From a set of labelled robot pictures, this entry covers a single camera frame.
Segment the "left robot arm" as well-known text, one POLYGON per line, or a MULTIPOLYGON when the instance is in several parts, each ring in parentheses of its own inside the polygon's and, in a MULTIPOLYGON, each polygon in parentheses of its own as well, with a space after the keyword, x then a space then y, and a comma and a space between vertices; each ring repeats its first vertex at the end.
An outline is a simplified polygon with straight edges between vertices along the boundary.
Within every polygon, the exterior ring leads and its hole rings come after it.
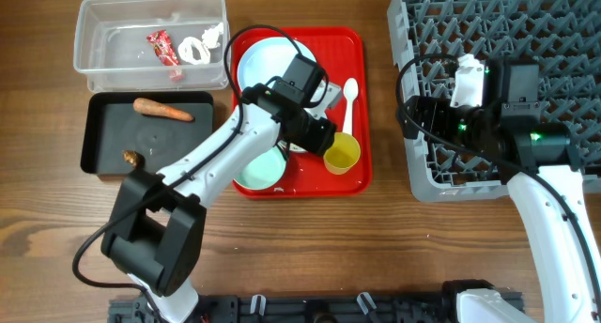
POLYGON ((284 140, 315 155, 335 125, 307 111, 326 72, 296 54, 285 74, 247 87, 229 121, 158 173, 132 171, 121 184, 101 251, 146 295, 160 322, 185 322, 199 296, 189 276, 199 258, 207 210, 250 162, 284 140))

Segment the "white tissue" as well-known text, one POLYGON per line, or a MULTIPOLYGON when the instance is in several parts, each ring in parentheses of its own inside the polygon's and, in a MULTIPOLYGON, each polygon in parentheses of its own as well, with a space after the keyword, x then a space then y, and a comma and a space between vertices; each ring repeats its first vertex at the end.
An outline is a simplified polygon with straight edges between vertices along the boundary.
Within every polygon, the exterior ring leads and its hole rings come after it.
POLYGON ((207 29, 201 36, 204 45, 212 50, 221 45, 220 39, 224 32, 224 24, 218 23, 207 29))

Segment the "red snack wrapper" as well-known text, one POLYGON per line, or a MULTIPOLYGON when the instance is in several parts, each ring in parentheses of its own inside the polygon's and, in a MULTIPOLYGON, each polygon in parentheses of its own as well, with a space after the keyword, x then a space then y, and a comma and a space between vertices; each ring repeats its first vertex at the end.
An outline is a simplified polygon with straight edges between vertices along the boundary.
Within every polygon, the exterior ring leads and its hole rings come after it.
POLYGON ((171 67, 169 78, 173 82, 183 79, 183 70, 179 69, 180 61, 177 57, 172 40, 165 30, 159 30, 146 37, 146 41, 152 46, 155 55, 166 66, 171 67))

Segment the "white plastic ring wrapper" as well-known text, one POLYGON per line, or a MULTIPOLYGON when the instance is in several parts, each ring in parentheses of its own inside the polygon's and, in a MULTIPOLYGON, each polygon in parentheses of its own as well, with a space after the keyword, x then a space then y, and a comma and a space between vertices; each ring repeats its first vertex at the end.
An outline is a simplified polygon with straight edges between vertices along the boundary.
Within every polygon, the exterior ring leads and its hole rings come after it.
POLYGON ((192 65, 206 65, 210 63, 210 50, 198 38, 186 37, 178 46, 179 57, 192 65))

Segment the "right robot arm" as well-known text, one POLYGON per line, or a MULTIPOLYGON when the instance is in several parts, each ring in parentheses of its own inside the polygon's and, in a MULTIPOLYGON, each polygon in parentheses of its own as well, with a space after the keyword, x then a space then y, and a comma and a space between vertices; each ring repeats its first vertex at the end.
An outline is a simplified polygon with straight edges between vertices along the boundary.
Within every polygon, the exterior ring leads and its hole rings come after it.
POLYGON ((441 54, 455 76, 450 99, 403 93, 396 117, 418 136, 491 162, 526 229, 548 322, 600 319, 600 253, 588 218, 571 132, 543 122, 533 60, 441 54))

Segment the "orange carrot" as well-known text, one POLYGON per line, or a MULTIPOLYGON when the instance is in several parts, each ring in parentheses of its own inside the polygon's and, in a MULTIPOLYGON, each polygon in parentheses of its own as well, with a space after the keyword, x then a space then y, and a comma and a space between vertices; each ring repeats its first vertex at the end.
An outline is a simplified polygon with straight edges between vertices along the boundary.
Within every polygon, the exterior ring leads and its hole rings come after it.
POLYGON ((155 100, 137 98, 134 100, 132 107, 135 112, 143 115, 170 118, 184 122, 194 121, 194 117, 191 114, 169 105, 156 102, 155 100))

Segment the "yellow plastic cup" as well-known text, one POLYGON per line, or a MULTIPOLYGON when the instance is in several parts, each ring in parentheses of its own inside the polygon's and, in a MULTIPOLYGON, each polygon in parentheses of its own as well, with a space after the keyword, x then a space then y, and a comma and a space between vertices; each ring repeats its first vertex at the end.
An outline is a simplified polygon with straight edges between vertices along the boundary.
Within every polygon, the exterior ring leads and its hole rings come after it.
POLYGON ((326 169, 334 175, 347 173, 361 157, 362 151, 356 138, 345 132, 334 134, 334 142, 323 156, 326 169))

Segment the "brown food scrap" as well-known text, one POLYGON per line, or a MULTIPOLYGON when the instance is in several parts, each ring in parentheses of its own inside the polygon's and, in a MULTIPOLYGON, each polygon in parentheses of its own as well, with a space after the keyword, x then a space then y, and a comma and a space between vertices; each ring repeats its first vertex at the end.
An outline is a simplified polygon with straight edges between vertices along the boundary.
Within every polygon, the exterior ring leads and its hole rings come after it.
POLYGON ((138 168, 144 164, 144 157, 135 150, 123 150, 122 156, 132 168, 138 168))

